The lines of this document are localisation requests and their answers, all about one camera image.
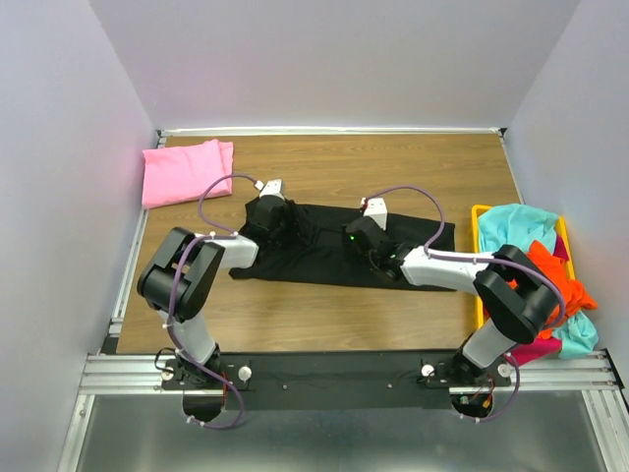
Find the black t-shirt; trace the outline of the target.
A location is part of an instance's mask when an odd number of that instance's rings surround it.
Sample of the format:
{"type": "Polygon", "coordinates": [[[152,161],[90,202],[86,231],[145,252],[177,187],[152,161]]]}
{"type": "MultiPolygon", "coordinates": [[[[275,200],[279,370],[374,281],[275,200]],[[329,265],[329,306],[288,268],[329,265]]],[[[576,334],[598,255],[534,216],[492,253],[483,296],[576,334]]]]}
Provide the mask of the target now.
{"type": "Polygon", "coordinates": [[[245,204],[246,223],[240,234],[259,243],[257,259],[249,268],[232,268],[234,280],[258,279],[361,288],[437,291],[437,286],[414,286],[372,270],[369,261],[343,247],[342,228],[360,212],[340,206],[287,202],[289,226],[270,242],[253,226],[259,199],[245,204]]]}

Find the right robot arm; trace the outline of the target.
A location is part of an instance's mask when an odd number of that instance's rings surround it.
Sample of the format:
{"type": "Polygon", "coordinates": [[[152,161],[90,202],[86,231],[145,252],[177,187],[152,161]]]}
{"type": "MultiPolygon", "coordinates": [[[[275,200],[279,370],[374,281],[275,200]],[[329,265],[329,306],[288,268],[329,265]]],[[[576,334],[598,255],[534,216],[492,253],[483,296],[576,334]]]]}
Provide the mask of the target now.
{"type": "Polygon", "coordinates": [[[565,313],[556,284],[524,252],[504,245],[490,253],[456,253],[394,242],[373,218],[361,216],[343,230],[348,249],[372,270],[414,286],[463,291],[480,297],[489,320],[471,334],[434,374],[444,383],[472,385],[502,355],[531,344],[551,318],[565,313]]]}

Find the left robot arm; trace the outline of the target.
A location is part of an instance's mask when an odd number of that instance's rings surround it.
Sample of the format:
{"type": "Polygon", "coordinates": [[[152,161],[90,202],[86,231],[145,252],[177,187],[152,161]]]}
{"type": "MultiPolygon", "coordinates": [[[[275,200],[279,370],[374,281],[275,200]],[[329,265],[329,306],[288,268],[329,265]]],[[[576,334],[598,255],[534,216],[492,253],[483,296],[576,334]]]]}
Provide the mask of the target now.
{"type": "Polygon", "coordinates": [[[283,243],[296,224],[292,205],[279,196],[260,196],[246,205],[241,231],[225,236],[175,227],[140,275],[137,291],[162,317],[193,386],[206,388],[220,377],[220,349],[202,315],[216,274],[249,269],[264,251],[283,243]]]}

